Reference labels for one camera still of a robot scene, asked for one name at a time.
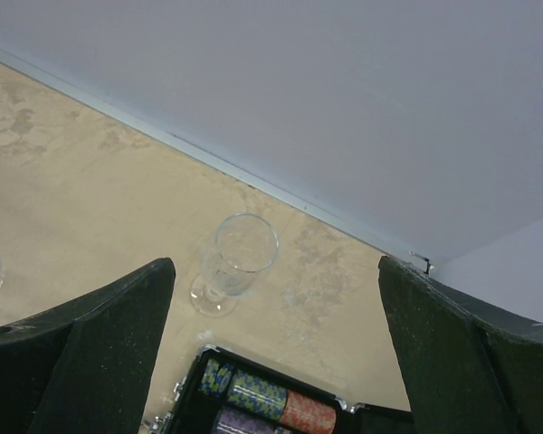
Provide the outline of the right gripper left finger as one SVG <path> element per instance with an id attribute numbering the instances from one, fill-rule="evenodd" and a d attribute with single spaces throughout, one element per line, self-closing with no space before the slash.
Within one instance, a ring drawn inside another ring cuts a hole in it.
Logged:
<path id="1" fill-rule="evenodd" d="M 0 433 L 136 433 L 176 269 L 155 259 L 0 326 Z"/>

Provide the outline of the aluminium rail frame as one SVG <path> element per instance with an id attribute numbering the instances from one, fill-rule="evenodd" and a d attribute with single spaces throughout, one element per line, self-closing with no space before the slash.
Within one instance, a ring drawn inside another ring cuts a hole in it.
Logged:
<path id="1" fill-rule="evenodd" d="M 358 241 L 362 241 L 377 250 L 406 261 L 426 274 L 429 274 L 434 270 L 434 264 L 429 258 L 401 245 L 399 242 L 393 241 L 391 238 L 386 237 L 385 235 L 377 233 L 375 230 L 368 228 L 366 225 L 347 221 L 337 216 L 333 211 L 317 206 L 316 204 L 306 201 L 297 195 L 289 193 L 286 190 L 281 189 L 280 187 L 271 184 L 256 175 L 232 165 L 218 156 L 204 151 L 203 149 L 181 139 L 180 137 L 154 127 L 139 118 L 131 116 L 103 99 L 91 95 L 90 93 L 70 84 L 68 81 L 62 80 L 1 48 L 0 63 L 42 83 L 53 90 L 59 91 L 61 94 L 71 99 L 79 101 L 81 104 L 91 109 L 99 111 L 100 113 L 113 118 L 118 122 L 132 127 L 137 131 L 152 137 L 177 151 L 182 152 L 200 163 L 208 165 L 223 174 L 230 175 L 232 178 L 238 181 L 248 184 L 251 187 L 260 190 L 299 211 L 305 212 L 306 214 L 325 222 L 327 225 L 346 233 Z"/>

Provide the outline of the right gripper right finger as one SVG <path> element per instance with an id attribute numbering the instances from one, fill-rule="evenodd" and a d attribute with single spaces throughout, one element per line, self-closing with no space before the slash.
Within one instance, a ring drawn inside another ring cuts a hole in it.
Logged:
<path id="1" fill-rule="evenodd" d="M 543 323 L 384 256 L 378 286 L 420 433 L 543 433 Z"/>

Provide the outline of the black poker chip case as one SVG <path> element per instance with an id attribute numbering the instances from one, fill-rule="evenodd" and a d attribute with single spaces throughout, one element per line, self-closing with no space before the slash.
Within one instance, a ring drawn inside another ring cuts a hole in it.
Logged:
<path id="1" fill-rule="evenodd" d="M 352 406 L 333 393 L 204 345 L 176 384 L 172 409 L 143 420 L 147 433 L 414 433 L 409 411 Z"/>

